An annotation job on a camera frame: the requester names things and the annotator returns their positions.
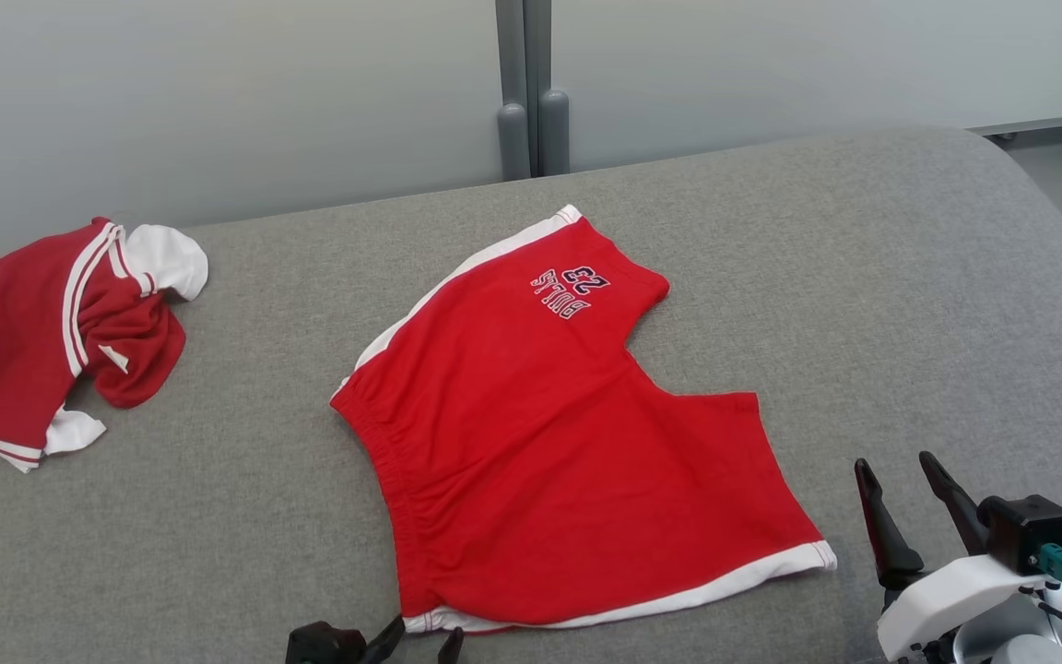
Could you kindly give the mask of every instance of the gray upholstery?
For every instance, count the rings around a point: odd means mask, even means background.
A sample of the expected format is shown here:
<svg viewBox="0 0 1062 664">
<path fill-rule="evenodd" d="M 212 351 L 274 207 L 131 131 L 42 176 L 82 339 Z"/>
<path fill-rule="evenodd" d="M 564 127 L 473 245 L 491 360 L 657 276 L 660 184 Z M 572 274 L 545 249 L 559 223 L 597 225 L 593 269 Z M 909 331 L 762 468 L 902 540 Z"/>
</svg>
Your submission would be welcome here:
<svg viewBox="0 0 1062 664">
<path fill-rule="evenodd" d="M 773 143 L 195 227 L 185 356 L 142 407 L 31 475 L 0 459 L 0 661 L 280 661 L 290 629 L 397 611 L 388 514 L 327 399 L 476 249 L 573 203 L 670 295 L 632 337 L 667 390 L 755 390 L 832 575 L 707 608 L 466 641 L 486 661 L 879 661 L 852 463 L 932 566 L 960 540 L 920 475 L 1062 505 L 1062 218 L 956 130 Z M 400 661 L 433 661 L 442 637 Z"/>
</svg>

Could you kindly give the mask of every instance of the white trim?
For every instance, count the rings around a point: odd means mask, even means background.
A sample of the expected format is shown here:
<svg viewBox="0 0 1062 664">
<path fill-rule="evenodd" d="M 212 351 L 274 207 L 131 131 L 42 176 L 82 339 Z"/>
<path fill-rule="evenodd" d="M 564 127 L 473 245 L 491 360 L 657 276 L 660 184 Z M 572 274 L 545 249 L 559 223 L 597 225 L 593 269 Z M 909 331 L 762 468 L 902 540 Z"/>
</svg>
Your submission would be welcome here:
<svg viewBox="0 0 1062 664">
<path fill-rule="evenodd" d="M 193 300 L 207 283 L 206 253 L 195 240 L 173 227 L 135 227 L 122 243 L 122 259 L 142 284 L 143 295 L 174 289 L 184 300 Z"/>
<path fill-rule="evenodd" d="M 72 268 L 68 270 L 68 280 L 64 285 L 64 302 L 62 305 L 62 316 L 59 316 L 59 336 L 64 339 L 64 354 L 68 360 L 68 371 L 71 371 L 72 375 L 81 375 L 81 355 L 84 353 L 84 345 L 81 343 L 81 333 L 80 327 L 75 324 L 76 316 L 80 314 L 80 299 L 76 297 L 76 282 L 81 279 L 81 274 L 84 274 L 85 268 L 89 260 L 92 260 L 93 254 L 97 253 L 97 249 L 100 249 L 102 243 L 107 242 L 113 236 L 114 224 L 105 223 L 101 226 L 101 232 L 97 233 L 97 236 L 81 249 L 80 255 L 76 256 L 76 260 L 73 261 Z M 76 329 L 75 335 L 72 334 L 72 329 Z"/>
<path fill-rule="evenodd" d="M 825 540 L 820 542 L 804 543 L 772 556 L 765 556 L 753 563 L 737 567 L 719 579 L 710 581 L 699 588 L 675 593 L 673 596 L 661 597 L 641 605 L 626 606 L 623 609 L 615 609 L 594 615 L 582 615 L 579 618 L 570 618 L 562 623 L 551 623 L 547 626 L 528 626 L 523 623 L 497 623 L 478 618 L 476 615 L 462 613 L 449 606 L 439 606 L 429 613 L 415 615 L 415 617 L 405 617 L 405 630 L 409 632 L 428 632 L 433 630 L 451 630 L 453 627 L 461 627 L 467 632 L 490 632 L 494 630 L 504 630 L 507 627 L 538 627 L 538 629 L 564 630 L 570 627 L 595 626 L 598 623 L 612 623 L 614 620 L 626 620 L 626 618 L 639 618 L 641 615 L 654 615 L 656 613 L 667 613 L 681 609 L 691 609 L 695 606 L 708 605 L 733 594 L 756 588 L 772 577 L 783 577 L 792 575 L 794 572 L 806 569 L 835 569 L 838 567 L 838 558 L 835 551 L 830 550 Z"/>
<path fill-rule="evenodd" d="M 127 276 L 134 277 L 134 280 L 138 283 L 138 287 L 142 289 L 142 297 L 147 297 L 147 295 L 155 291 L 155 282 L 153 282 L 153 277 L 149 276 L 149 274 L 144 274 L 143 272 L 134 272 L 134 268 L 132 268 L 134 261 L 130 259 L 130 252 L 125 249 L 125 243 L 127 241 L 125 232 L 122 231 L 121 236 L 117 239 L 117 251 L 121 253 L 122 265 L 125 266 Z"/>
<path fill-rule="evenodd" d="M 117 242 L 117 227 L 109 233 L 108 242 L 114 244 Z M 78 325 L 76 319 L 81 318 L 81 297 L 84 297 L 85 289 L 88 287 L 89 278 L 92 278 L 92 273 L 97 270 L 97 266 L 101 265 L 102 257 L 105 257 L 107 252 L 102 252 L 101 249 L 97 249 L 97 253 L 93 254 L 92 259 L 88 261 L 88 268 L 85 269 L 84 278 L 76 284 L 76 293 L 72 297 L 72 319 L 70 327 L 75 329 L 75 335 L 72 335 L 72 340 L 75 341 L 76 354 L 81 357 L 81 367 L 88 364 L 88 352 L 85 350 L 84 339 L 81 339 L 81 327 Z"/>
<path fill-rule="evenodd" d="M 122 356 L 121 353 L 115 352 L 114 346 L 97 344 L 97 347 L 101 348 L 101 353 L 105 353 L 105 357 L 113 360 L 114 364 L 116 364 L 118 369 L 122 370 L 122 374 L 130 375 L 130 370 L 126 369 L 126 367 L 130 367 L 130 358 Z"/>
<path fill-rule="evenodd" d="M 19 457 L 36 459 L 38 459 L 38 455 L 41 453 L 41 450 L 35 448 L 25 448 L 23 445 L 16 445 L 5 441 L 0 441 L 0 450 L 7 450 L 11 454 L 17 454 Z"/>
<path fill-rule="evenodd" d="M 5 462 L 16 466 L 19 472 L 23 472 L 24 474 L 27 474 L 28 472 L 32 472 L 34 467 L 38 467 L 38 463 L 24 461 L 21 458 L 7 457 L 7 455 L 4 455 L 2 453 L 0 453 L 0 457 L 4 458 Z"/>
<path fill-rule="evenodd" d="M 125 278 L 126 276 L 130 276 L 130 273 L 125 272 L 125 269 L 122 267 L 121 259 L 118 259 L 117 257 L 117 248 L 118 245 L 121 245 L 123 241 L 125 240 L 122 239 L 121 242 L 110 242 L 108 244 L 108 265 L 113 266 L 114 276 L 118 278 Z"/>
<path fill-rule="evenodd" d="M 105 425 L 101 420 L 79 410 L 64 410 L 62 404 L 55 415 L 52 415 L 52 423 L 47 425 L 44 454 L 84 449 L 104 432 Z"/>
<path fill-rule="evenodd" d="M 515 235 L 511 235 L 510 238 L 498 240 L 498 242 L 494 242 L 494 244 L 489 245 L 489 248 L 481 249 L 480 252 L 467 257 L 467 259 L 464 260 L 463 263 L 459 265 L 453 272 L 450 272 L 449 276 L 442 278 L 442 282 L 440 282 L 438 286 L 433 286 L 433 290 L 427 291 L 427 293 L 425 293 L 425 297 L 417 300 L 415 306 L 412 307 L 412 310 L 409 311 L 408 316 L 395 321 L 395 324 L 392 324 L 391 327 L 384 329 L 382 335 L 376 337 L 375 341 L 372 341 L 372 343 L 366 346 L 365 352 L 360 354 L 359 361 L 355 362 L 355 370 L 358 370 L 359 367 L 365 365 L 369 360 L 378 356 L 378 354 L 387 352 L 388 344 L 391 343 L 392 337 L 395 337 L 395 334 L 398 333 L 406 323 L 412 320 L 412 317 L 416 316 L 416 312 L 428 304 L 429 300 L 433 299 L 433 295 L 435 295 L 439 290 L 449 283 L 451 278 L 460 276 L 460 274 L 468 272 L 468 270 L 476 269 L 481 263 L 492 261 L 497 259 L 499 256 L 514 252 L 515 249 L 523 248 L 523 245 L 547 238 L 548 235 L 552 235 L 552 233 L 560 231 L 561 227 L 566 227 L 569 226 L 569 224 L 581 221 L 581 211 L 577 210 L 576 207 L 570 205 L 564 206 L 564 208 L 558 211 L 558 214 L 553 214 L 551 218 L 545 219 L 539 223 L 535 223 L 533 226 L 524 227 L 523 231 L 515 233 Z M 342 386 L 346 385 L 346 381 L 349 381 L 349 377 L 342 380 L 341 386 L 339 386 L 339 390 L 342 389 Z M 339 390 L 333 391 L 333 394 L 337 395 Z"/>
</svg>

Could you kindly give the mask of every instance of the elastic waistband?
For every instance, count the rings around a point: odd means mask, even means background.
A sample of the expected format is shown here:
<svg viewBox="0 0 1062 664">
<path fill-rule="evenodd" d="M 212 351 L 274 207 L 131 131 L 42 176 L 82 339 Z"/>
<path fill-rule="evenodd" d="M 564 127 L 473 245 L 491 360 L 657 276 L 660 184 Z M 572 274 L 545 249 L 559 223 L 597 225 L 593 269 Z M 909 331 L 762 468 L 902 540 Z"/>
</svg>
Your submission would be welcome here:
<svg viewBox="0 0 1062 664">
<path fill-rule="evenodd" d="M 330 408 L 350 424 L 379 478 L 388 516 L 392 521 L 392 539 L 395 540 L 396 577 L 400 583 L 400 613 L 418 615 L 434 609 L 436 599 L 430 596 L 430 585 L 425 573 L 424 547 L 416 529 L 404 466 L 397 457 L 395 440 L 387 428 L 372 416 L 366 399 L 355 394 L 354 384 L 343 386 L 330 399 Z"/>
</svg>

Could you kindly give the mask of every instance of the white wall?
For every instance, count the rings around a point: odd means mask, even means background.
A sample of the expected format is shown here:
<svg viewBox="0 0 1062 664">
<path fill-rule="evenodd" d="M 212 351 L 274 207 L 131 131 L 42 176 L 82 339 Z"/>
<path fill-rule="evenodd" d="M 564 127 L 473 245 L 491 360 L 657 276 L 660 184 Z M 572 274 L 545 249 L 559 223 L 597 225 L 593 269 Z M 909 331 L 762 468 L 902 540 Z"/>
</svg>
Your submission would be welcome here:
<svg viewBox="0 0 1062 664">
<path fill-rule="evenodd" d="M 572 169 L 1062 117 L 1062 0 L 553 0 Z"/>
<path fill-rule="evenodd" d="M 0 255 L 500 178 L 491 0 L 0 0 Z"/>
</svg>

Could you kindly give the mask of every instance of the clothing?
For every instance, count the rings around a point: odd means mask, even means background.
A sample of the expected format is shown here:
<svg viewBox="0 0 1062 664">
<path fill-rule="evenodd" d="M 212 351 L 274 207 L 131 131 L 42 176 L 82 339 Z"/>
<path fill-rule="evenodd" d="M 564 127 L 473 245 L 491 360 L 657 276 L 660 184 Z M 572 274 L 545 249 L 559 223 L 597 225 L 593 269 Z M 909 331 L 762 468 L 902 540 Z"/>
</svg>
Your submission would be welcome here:
<svg viewBox="0 0 1062 664">
<path fill-rule="evenodd" d="M 0 457 L 21 472 L 105 431 L 64 409 L 78 375 L 118 408 L 150 398 L 183 352 L 164 290 L 194 299 L 200 245 L 172 227 L 125 231 L 104 218 L 0 259 Z"/>
<path fill-rule="evenodd" d="M 668 394 L 624 348 L 667 289 L 566 206 L 359 357 L 330 405 L 378 472 L 409 631 L 590 626 L 835 567 L 756 396 Z"/>
</svg>

